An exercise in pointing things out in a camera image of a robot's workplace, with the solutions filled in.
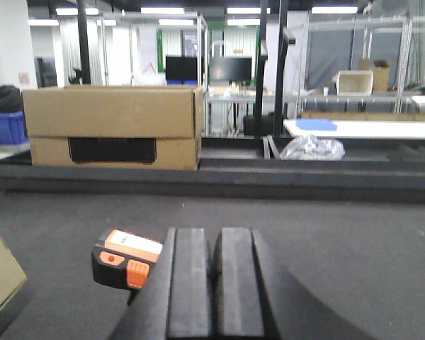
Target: gray carpet floor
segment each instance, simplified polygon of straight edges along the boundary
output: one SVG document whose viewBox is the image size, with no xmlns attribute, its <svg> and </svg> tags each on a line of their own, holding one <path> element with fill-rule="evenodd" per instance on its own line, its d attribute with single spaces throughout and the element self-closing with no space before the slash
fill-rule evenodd
<svg viewBox="0 0 425 340">
<path fill-rule="evenodd" d="M 317 297 L 373 336 L 425 340 L 425 205 L 143 195 L 0 194 L 0 233 L 28 275 L 0 339 L 106 339 L 128 294 L 98 285 L 90 252 L 108 227 L 261 231 Z"/>
</svg>

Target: plastic bag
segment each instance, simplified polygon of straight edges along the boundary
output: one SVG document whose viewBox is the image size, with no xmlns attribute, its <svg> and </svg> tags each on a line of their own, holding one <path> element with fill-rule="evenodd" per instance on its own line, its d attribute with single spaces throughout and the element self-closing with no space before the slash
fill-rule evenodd
<svg viewBox="0 0 425 340">
<path fill-rule="evenodd" d="M 296 137 L 280 154 L 281 159 L 304 161 L 338 161 L 345 155 L 343 144 L 338 140 L 323 140 L 313 135 Z"/>
</svg>

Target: black bag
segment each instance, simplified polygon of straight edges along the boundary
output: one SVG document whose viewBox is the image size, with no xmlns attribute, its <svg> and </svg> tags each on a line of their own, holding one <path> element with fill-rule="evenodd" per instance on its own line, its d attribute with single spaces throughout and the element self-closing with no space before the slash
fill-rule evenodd
<svg viewBox="0 0 425 340">
<path fill-rule="evenodd" d="M 0 86 L 0 113 L 23 110 L 21 91 L 14 86 Z"/>
</svg>

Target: blue plastic crate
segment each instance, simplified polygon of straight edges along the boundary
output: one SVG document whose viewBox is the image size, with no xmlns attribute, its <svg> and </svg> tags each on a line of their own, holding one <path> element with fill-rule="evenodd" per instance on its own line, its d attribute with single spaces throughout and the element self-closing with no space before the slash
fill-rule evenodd
<svg viewBox="0 0 425 340">
<path fill-rule="evenodd" d="M 0 145 L 19 145 L 27 142 L 24 126 L 22 111 L 0 113 Z"/>
</svg>

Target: orange button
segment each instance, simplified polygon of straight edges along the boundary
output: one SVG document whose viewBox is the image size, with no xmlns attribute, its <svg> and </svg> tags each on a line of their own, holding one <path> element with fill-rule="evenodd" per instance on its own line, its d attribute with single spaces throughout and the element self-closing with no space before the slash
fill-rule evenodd
<svg viewBox="0 0 425 340">
<path fill-rule="evenodd" d="M 117 255 L 117 254 L 108 253 L 107 251 L 102 251 L 99 254 L 99 258 L 105 264 L 111 264 L 112 266 L 119 266 L 125 260 L 124 257 Z"/>
<path fill-rule="evenodd" d="M 129 260 L 127 264 L 127 286 L 142 288 L 148 279 L 149 265 L 136 260 Z"/>
</svg>

